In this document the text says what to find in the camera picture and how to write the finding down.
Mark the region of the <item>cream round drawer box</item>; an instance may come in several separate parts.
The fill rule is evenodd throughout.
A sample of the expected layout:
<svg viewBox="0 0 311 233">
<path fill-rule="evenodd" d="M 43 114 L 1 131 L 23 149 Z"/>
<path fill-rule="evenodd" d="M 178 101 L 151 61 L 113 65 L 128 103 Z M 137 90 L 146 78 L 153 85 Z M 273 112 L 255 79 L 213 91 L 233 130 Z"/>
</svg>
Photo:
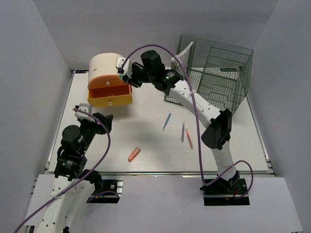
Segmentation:
<svg viewBox="0 0 311 233">
<path fill-rule="evenodd" d="M 95 108 L 128 105 L 133 102 L 132 87 L 119 78 L 117 53 L 102 53 L 89 62 L 88 103 Z"/>
</svg>

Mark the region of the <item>grey white manual booklet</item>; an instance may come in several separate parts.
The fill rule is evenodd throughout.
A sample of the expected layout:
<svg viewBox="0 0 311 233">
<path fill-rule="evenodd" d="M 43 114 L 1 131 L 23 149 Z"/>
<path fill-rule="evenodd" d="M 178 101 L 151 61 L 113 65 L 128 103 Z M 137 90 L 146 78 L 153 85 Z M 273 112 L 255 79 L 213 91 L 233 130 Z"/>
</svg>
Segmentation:
<svg viewBox="0 0 311 233">
<path fill-rule="evenodd" d="M 176 61 L 174 57 L 171 58 L 171 69 L 177 72 L 181 72 L 182 71 L 181 67 L 183 67 L 185 70 L 187 70 L 192 45 L 193 45 L 193 41 L 191 41 L 188 44 L 188 46 L 185 47 L 179 54 L 175 55 L 175 57 L 179 60 L 181 65 Z"/>
</svg>

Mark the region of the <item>orange transparent correction tape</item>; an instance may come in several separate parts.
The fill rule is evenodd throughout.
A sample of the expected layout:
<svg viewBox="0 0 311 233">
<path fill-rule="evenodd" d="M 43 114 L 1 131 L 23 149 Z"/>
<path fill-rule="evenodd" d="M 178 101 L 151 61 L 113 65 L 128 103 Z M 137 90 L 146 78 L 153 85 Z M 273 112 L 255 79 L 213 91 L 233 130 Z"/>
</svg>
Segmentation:
<svg viewBox="0 0 311 233">
<path fill-rule="evenodd" d="M 129 155 L 128 162 L 132 162 L 138 156 L 140 152 L 141 152 L 141 149 L 139 147 L 136 147 Z"/>
</svg>

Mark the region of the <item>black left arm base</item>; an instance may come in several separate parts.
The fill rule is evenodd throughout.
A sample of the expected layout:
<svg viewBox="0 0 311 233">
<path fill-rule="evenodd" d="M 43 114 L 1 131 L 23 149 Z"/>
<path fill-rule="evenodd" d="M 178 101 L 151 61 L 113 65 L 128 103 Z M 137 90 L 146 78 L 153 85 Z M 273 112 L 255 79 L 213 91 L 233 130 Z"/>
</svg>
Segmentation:
<svg viewBox="0 0 311 233">
<path fill-rule="evenodd" d="M 123 180 L 103 179 L 101 189 L 95 192 L 87 200 L 87 203 L 116 204 L 122 193 Z"/>
</svg>

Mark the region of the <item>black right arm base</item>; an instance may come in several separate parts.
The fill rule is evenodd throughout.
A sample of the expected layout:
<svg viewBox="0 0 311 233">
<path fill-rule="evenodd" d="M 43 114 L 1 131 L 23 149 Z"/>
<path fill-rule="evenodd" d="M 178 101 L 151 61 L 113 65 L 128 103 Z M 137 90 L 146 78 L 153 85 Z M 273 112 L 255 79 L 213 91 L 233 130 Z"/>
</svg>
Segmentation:
<svg viewBox="0 0 311 233">
<path fill-rule="evenodd" d="M 248 206 L 250 205 L 245 179 L 239 179 L 228 191 L 218 181 L 209 186 L 202 186 L 204 206 Z"/>
</svg>

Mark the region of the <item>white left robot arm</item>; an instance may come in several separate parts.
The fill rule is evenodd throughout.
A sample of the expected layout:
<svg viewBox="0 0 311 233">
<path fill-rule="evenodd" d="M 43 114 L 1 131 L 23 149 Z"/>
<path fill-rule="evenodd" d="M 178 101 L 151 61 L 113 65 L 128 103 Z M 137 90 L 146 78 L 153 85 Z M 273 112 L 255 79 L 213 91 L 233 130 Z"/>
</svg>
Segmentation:
<svg viewBox="0 0 311 233">
<path fill-rule="evenodd" d="M 62 132 L 51 193 L 53 202 L 47 205 L 37 233 L 71 233 L 88 198 L 103 187 L 99 172 L 85 168 L 86 151 L 95 135 L 111 132 L 113 115 L 76 110 L 75 116 L 80 126 L 69 125 Z"/>
</svg>

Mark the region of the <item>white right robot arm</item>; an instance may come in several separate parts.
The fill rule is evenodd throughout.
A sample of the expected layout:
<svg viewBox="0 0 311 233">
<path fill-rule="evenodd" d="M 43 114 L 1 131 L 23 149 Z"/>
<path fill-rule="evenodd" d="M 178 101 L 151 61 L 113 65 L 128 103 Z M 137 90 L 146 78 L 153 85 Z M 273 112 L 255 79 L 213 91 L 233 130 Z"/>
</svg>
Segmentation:
<svg viewBox="0 0 311 233">
<path fill-rule="evenodd" d="M 188 79 L 173 69 L 166 69 L 156 51 L 146 51 L 140 57 L 142 64 L 132 63 L 129 58 L 118 59 L 117 69 L 122 80 L 136 88 L 143 83 L 152 83 L 157 90 L 177 100 L 196 116 L 205 128 L 199 134 L 199 140 L 211 149 L 217 166 L 217 180 L 205 183 L 201 189 L 206 191 L 212 185 L 219 189 L 219 193 L 232 193 L 240 178 L 229 143 L 232 113 L 228 109 L 220 110 L 192 91 Z"/>
</svg>

